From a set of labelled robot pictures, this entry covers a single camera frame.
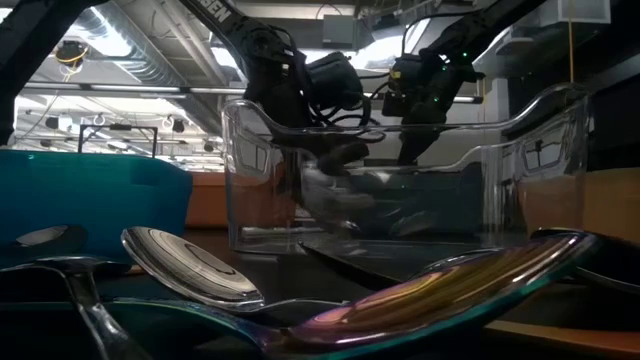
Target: dark table surface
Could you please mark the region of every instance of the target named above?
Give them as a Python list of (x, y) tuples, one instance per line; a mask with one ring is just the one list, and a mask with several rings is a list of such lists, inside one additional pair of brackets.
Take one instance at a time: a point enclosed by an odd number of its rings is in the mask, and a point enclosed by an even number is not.
[[(317, 297), (326, 300), (355, 300), (370, 294), (361, 288), (328, 271), (323, 265), (304, 255), (253, 255), (238, 254), (228, 247), (224, 231), (189, 231), (185, 236), (211, 252), (222, 261), (245, 274), (263, 292), (268, 302), (282, 299)], [(406, 264), (397, 261), (373, 260), (368, 265), (377, 271), (397, 277), (408, 276), (420, 264)], [(171, 298), (174, 295), (154, 282), (147, 275), (125, 276), (99, 282), (101, 295), (110, 297), (142, 297)], [(507, 323), (542, 325), (568, 329), (619, 331), (638, 334), (640, 348), (640, 312), (636, 310), (637, 298), (626, 294), (603, 289), (594, 289), (576, 285), (553, 285), (534, 295), (521, 306), (512, 310), (500, 320)], [(0, 341), (5, 349), (15, 348), (22, 351), (22, 358), (87, 358), (91, 353), (91, 339), (84, 331), (77, 316), (57, 319), (60, 314), (44, 316), (27, 316), (12, 314), (0, 317)], [(144, 323), (144, 319), (132, 320), (118, 315), (119, 321), (136, 324)], [(172, 359), (251, 359), (260, 358), (259, 353), (242, 341), (211, 335), (208, 339), (200, 329), (183, 326), (183, 324), (154, 326), (144, 329), (148, 340), (163, 345), (177, 342), (184, 337), (202, 337), (203, 344), (193, 351), (179, 354), (172, 353), (162, 347), (162, 351), (154, 352), (154, 358)], [(33, 346), (40, 341), (36, 335), (47, 334), (49, 347)], [(420, 351), (411, 359), (458, 359), (458, 358), (502, 358), (518, 359), (590, 359), (611, 358), (621, 353), (608, 351), (592, 351), (583, 347), (566, 346), (557, 341), (539, 341), (526, 336), (510, 334), (505, 331), (489, 329), (470, 330), (425, 343), (424, 351)]]

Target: overhead beam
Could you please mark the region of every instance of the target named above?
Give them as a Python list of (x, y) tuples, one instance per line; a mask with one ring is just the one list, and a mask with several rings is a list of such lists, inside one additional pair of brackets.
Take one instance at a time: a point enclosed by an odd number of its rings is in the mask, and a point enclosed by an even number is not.
[[(242, 96), (246, 89), (230, 87), (191, 87), (191, 86), (141, 86), (141, 85), (113, 85), (113, 84), (86, 84), (86, 83), (54, 83), (32, 81), (27, 83), (23, 94), (51, 94), (60, 96), (101, 96), (110, 97), (138, 97), (138, 98), (176, 98), (189, 94), (214, 94)], [(481, 104), (481, 96), (456, 96), (454, 102), (461, 104)]]

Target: ceiling light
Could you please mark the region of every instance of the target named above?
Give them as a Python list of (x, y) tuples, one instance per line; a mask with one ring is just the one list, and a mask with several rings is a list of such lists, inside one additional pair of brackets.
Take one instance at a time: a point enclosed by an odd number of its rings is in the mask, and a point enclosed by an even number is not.
[(461, 104), (473, 104), (476, 102), (476, 98), (473, 96), (456, 96), (453, 101)]
[(122, 141), (107, 141), (107, 145), (112, 146), (114, 148), (120, 149), (120, 150), (127, 150), (129, 149), (129, 145), (122, 142)]
[(29, 89), (80, 90), (79, 84), (30, 81), (25, 85)]
[(174, 86), (140, 86), (140, 85), (91, 85), (93, 90), (105, 91), (150, 91), (159, 93), (179, 93), (180, 88)]
[(244, 95), (246, 89), (232, 89), (232, 88), (191, 88), (191, 92), (194, 94), (219, 94), (219, 95)]

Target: spoon handle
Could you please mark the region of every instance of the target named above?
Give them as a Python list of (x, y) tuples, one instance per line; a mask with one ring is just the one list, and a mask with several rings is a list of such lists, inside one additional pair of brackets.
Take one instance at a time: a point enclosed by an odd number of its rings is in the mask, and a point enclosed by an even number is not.
[(73, 303), (91, 330), (103, 360), (151, 360), (100, 303), (91, 273), (68, 274), (65, 278)]

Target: ceiling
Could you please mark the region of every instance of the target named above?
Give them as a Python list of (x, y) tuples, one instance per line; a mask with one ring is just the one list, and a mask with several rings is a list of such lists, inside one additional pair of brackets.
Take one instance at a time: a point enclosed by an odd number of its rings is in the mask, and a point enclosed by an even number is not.
[[(16, 2), (0, 0), (0, 6), (11, 7), (11, 3), (15, 4)], [(433, 4), (427, 2), (427, 5), (433, 6), (435, 3), (441, 2), (441, 0), (434, 0)], [(445, 1), (442, 6), (448, 6), (454, 10), (460, 6), (469, 9), (469, 2), (456, 0), (453, 1), (455, 5), (449, 5), (450, 2)], [(171, 11), (169, 3), (176, 5), (177, 12)], [(257, 17), (268, 24), (290, 29), (292, 33), (296, 34), (294, 37), (300, 37), (301, 42), (306, 41), (309, 44), (305, 46), (304, 51), (311, 58), (321, 57), (330, 51), (321, 49), (322, 23), (325, 15), (342, 14), (366, 18), (369, 14), (388, 13), (399, 8), (408, 9), (415, 7), (416, 4), (421, 6), (425, 2), (418, 0), (335, 0), (331, 2), (331, 5), (326, 5), (325, 1), (321, 0), (296, 0), (295, 3), (284, 1), (277, 3), (273, 0), (236, 0), (235, 3), (241, 11), (249, 16)], [(156, 81), (155, 85), (231, 87), (246, 85), (246, 79), (234, 69), (235, 63), (228, 52), (225, 52), (225, 49), (211, 49), (211, 44), (216, 42), (215, 37), (212, 37), (208, 29), (180, 5), (179, 1), (115, 0), (104, 6), (112, 7), (110, 14), (122, 14), (123, 23), (119, 24), (125, 24), (122, 26), (126, 29), (127, 34), (136, 33), (139, 35), (136, 36), (138, 36), (138, 41), (143, 43), (141, 51), (143, 55), (153, 56), (155, 63), (162, 63), (163, 71), (173, 74), (170, 77), (170, 84)], [(163, 17), (163, 12), (169, 15), (170, 21)], [(63, 40), (88, 43), (90, 51), (87, 53), (82, 67), (76, 69), (74, 74), (70, 74), (72, 69), (61, 65), (53, 56), (52, 49), (52, 55), (42, 63), (34, 74), (33, 81), (63, 82), (66, 80), (73, 83), (90, 84), (149, 84), (133, 76), (130, 68), (123, 66), (125, 63), (122, 59), (114, 58), (113, 54), (101, 51), (100, 45), (104, 44), (96, 44), (95, 36), (87, 36), (87, 33), (83, 33), (81, 30), (78, 26), (72, 27)], [(424, 28), (415, 34), (414, 45), (417, 47), (424, 46), (425, 41), (431, 41), (429, 39), (434, 37), (433, 33), (423, 32)], [(399, 46), (397, 41), (389, 42), (383, 50), (387, 51), (389, 47), (395, 49), (396, 46)], [(198, 47), (208, 49), (208, 56), (199, 54)], [(358, 56), (354, 56), (354, 61), (358, 60)], [(359, 73), (369, 74), (371, 71), (359, 70)], [(382, 81), (384, 80), (364, 80), (365, 92), (372, 91)], [(461, 93), (476, 95), (476, 91), (476, 85), (469, 84), (461, 90)], [(125, 95), (89, 92), (74, 96), (56, 96), (50, 92), (46, 95), (29, 92), (17, 100), (16, 137), (19, 140), (17, 147), (76, 151), (79, 137), (78, 127), (81, 124), (155, 126), (158, 128), (158, 139), (161, 143), (157, 147), (157, 152), (161, 158), (174, 163), (182, 162), (182, 165), (196, 163), (197, 165), (194, 166), (197, 168), (202, 165), (199, 164), (201, 162), (199, 157), (202, 157), (205, 159), (204, 162), (212, 164), (204, 170), (217, 171), (221, 169), (222, 162), (219, 150), (221, 141), (219, 138), (219, 110), (225, 100), (224, 96), (212, 94), (189, 95), (187, 100), (176, 100), (162, 96), (154, 97), (153, 95), (150, 95), (150, 98), (141, 99), (140, 97), (131, 98)], [(51, 129), (45, 125), (48, 117), (70, 118), (70, 121), (75, 125)], [(177, 133), (172, 130), (172, 123), (180, 120), (183, 121), (185, 129), (184, 132)], [(115, 143), (123, 139), (133, 139), (135, 143), (129, 143), (124, 152), (149, 155), (153, 148), (152, 143), (151, 141), (142, 141), (147, 136), (149, 135), (140, 131), (119, 132), (101, 129), (92, 140), (83, 145), (83, 151), (123, 152), (120, 149), (114, 149), (113, 146), (108, 146), (107, 140)], [(41, 139), (47, 137), (53, 139), (53, 142), (50, 147), (43, 148)], [(215, 150), (205, 152), (203, 150), (205, 144), (216, 145)], [(183, 156), (183, 158), (180, 160), (177, 155)]]

